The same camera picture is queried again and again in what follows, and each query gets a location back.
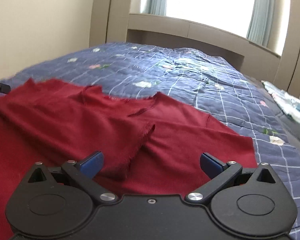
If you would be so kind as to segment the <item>red long-sleeve sweater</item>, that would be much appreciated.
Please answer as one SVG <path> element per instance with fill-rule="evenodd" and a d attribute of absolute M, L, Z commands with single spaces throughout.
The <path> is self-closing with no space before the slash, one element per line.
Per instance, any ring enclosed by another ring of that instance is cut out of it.
<path fill-rule="evenodd" d="M 165 94 L 122 99 L 100 86 L 28 80 L 0 97 L 0 239 L 11 237 L 6 203 L 36 161 L 57 166 L 96 151 L 104 166 L 95 181 L 118 195 L 185 195 L 209 181 L 204 152 L 257 165 L 250 137 Z"/>

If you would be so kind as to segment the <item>blue plaid floral quilt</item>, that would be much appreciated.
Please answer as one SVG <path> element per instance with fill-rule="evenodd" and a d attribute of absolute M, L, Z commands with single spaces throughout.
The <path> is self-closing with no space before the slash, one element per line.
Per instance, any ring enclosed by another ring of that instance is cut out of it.
<path fill-rule="evenodd" d="M 262 86 L 222 57 L 193 48 L 107 43 L 35 64 L 3 82 L 16 88 L 30 78 L 101 85 L 124 98 L 162 92 L 251 137 L 257 161 L 270 163 L 295 200 L 298 217 L 291 236 L 300 239 L 300 127 L 285 125 Z"/>

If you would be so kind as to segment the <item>light blue patterned cloth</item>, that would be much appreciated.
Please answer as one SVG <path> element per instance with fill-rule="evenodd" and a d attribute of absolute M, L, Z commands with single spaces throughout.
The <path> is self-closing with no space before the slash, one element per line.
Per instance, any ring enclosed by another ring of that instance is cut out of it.
<path fill-rule="evenodd" d="M 290 95 L 284 90 L 277 88 L 268 81 L 261 81 L 265 90 L 271 95 L 281 111 L 288 117 L 300 124 L 300 99 Z"/>

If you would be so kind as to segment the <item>right blue-grey curtain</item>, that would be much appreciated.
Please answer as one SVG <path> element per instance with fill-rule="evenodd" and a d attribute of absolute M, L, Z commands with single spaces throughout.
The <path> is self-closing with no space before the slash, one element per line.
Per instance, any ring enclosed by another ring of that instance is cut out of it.
<path fill-rule="evenodd" d="M 259 46 L 267 47 L 273 23 L 275 0 L 255 0 L 247 39 Z"/>

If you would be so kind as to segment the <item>bright window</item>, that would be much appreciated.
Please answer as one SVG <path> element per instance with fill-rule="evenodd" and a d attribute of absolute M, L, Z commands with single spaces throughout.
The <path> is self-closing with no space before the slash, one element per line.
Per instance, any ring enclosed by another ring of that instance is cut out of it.
<path fill-rule="evenodd" d="M 246 37 L 255 0 L 167 0 L 166 16 Z"/>

